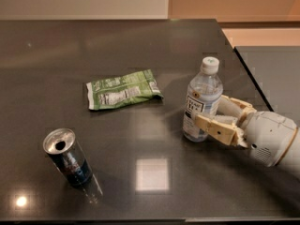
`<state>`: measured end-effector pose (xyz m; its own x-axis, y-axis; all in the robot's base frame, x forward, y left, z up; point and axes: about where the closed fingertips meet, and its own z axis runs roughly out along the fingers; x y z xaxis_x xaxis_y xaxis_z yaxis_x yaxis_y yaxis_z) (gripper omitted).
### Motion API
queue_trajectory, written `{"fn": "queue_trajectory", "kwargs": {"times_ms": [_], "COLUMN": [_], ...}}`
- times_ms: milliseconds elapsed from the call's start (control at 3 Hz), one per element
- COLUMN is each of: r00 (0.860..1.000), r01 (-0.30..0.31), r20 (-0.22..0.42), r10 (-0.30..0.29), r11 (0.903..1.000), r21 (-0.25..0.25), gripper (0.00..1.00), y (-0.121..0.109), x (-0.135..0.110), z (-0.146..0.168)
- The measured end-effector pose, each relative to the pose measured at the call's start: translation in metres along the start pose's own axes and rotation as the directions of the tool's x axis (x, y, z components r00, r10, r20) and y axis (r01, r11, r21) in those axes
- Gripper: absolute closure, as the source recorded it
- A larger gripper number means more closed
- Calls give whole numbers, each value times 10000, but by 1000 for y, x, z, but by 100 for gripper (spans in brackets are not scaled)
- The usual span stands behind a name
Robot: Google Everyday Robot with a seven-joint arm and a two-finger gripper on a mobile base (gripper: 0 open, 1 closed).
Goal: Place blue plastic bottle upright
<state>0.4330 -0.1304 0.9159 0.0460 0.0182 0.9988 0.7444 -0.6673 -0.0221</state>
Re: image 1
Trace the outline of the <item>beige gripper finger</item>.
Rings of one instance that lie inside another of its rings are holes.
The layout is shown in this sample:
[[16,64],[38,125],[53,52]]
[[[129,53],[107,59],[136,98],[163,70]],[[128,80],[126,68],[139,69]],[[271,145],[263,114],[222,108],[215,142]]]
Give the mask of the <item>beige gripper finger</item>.
[[199,113],[194,116],[195,125],[225,145],[248,147],[245,132],[237,126],[238,119],[226,115]]
[[243,123],[250,114],[257,110],[248,102],[234,97],[222,95],[217,110],[228,116],[235,117],[239,123]]

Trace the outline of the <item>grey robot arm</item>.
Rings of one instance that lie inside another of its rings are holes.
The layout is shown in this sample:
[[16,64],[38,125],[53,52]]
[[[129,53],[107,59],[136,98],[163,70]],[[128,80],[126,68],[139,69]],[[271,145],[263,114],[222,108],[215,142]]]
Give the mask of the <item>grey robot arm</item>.
[[221,96],[217,115],[193,112],[192,121],[217,141],[246,148],[248,156],[264,166],[300,176],[300,128],[292,119]]

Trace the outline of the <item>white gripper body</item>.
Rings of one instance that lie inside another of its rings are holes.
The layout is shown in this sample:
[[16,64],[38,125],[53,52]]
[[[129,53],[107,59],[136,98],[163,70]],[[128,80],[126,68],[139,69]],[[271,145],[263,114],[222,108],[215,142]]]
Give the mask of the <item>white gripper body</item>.
[[266,167],[292,163],[298,156],[298,126],[275,112],[255,112],[242,123],[248,154]]

